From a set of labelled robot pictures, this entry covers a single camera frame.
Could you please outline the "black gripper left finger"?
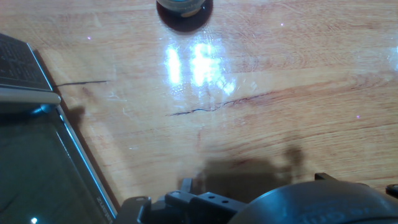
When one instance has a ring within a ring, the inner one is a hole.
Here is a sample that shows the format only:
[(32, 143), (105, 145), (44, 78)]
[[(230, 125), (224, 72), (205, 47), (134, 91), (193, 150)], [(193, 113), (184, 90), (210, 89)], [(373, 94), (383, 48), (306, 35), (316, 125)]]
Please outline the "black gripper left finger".
[(125, 200), (114, 224), (224, 224), (245, 206), (211, 192), (195, 195), (193, 180), (183, 179), (178, 190), (159, 197), (156, 202), (144, 196)]

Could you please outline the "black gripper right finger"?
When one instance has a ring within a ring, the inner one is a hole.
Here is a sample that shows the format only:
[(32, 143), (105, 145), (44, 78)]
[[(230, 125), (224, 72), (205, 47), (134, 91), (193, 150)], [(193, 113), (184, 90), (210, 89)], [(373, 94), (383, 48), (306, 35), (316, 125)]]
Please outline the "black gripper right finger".
[[(336, 178), (326, 174), (326, 173), (315, 173), (315, 180), (336, 180)], [(391, 197), (397, 198), (397, 184), (389, 184), (385, 188), (386, 194)]]

